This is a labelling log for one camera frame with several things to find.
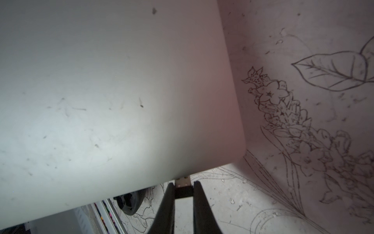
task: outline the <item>black tire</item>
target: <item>black tire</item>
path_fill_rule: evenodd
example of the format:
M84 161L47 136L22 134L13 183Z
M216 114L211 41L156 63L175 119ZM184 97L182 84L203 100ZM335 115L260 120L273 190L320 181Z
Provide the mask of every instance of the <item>black tire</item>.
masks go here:
M114 197L114 199L117 201L118 207L126 215L134 215L138 211L140 205L143 203L145 192L146 189L142 189Z

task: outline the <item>black clamp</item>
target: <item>black clamp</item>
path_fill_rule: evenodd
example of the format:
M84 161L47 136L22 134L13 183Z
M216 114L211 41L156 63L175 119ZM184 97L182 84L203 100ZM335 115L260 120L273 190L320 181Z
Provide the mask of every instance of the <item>black clamp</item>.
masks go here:
M193 197L193 232L195 234L222 234L217 222L215 221L212 210L210 209L201 183L196 181L194 182L193 187L190 184L186 184L186 186L177 186L178 187L175 188L173 183L168 185L160 208L157 211L156 217L148 233L173 234L175 199Z

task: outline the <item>stain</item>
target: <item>stain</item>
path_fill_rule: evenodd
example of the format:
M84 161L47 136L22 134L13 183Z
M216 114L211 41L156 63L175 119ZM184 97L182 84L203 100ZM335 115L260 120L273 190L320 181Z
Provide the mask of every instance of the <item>stain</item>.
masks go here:
M143 106L143 102L141 101L140 98L139 98L139 103L140 103L140 107L141 107L141 108L144 108L144 106Z
M65 108L65 115L66 115L66 117L68 117L69 118L69 113L68 113L68 109L67 108Z
M362 98L362 99L353 99L353 103L357 104L357 103L360 103L362 101L366 100L366 97Z
M279 34L280 34L282 37L287 36L286 28L282 28L282 29L280 30Z
M61 100L57 103L57 104L60 104L61 102L65 101L65 98L61 98Z
M316 182L316 181L311 181L311 180L309 180L308 182L306 182L305 185L312 185L312 184L315 184L315 183L317 183L317 182Z
M75 107L72 107L73 110L83 110L83 111L87 111L86 108L75 108Z

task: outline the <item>pencil drawing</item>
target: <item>pencil drawing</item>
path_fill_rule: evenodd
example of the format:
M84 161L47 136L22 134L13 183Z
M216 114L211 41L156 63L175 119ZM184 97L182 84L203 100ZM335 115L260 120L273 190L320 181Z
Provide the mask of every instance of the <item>pencil drawing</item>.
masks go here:
M264 168L257 176L266 180L264 184L277 193L276 198L286 203L291 211L304 216L298 172L306 177L322 173L327 191L320 202L348 201L345 203L349 204L350 214L363 218L363 223L370 223L374 218L374 153L369 150L358 156L351 155L352 140L347 132L338 130L330 134L312 126L308 111L287 90L286 82L271 80L262 72L263 68L252 67L243 82L254 85L248 92L255 96L254 101L268 122L267 126L261 126L262 133L284 156L285 177L291 190L279 188Z
M374 37L359 53L315 54L292 64L309 84L343 91L374 82Z

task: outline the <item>leaf drawing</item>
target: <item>leaf drawing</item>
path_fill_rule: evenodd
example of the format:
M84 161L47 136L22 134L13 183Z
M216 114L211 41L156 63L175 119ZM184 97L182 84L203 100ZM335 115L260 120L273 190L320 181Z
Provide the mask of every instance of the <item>leaf drawing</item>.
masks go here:
M368 64L367 80L374 79L374 37L364 45L360 54L366 58Z
M367 62L353 51L316 54L292 64L303 79L313 86L330 91L343 91L365 83Z

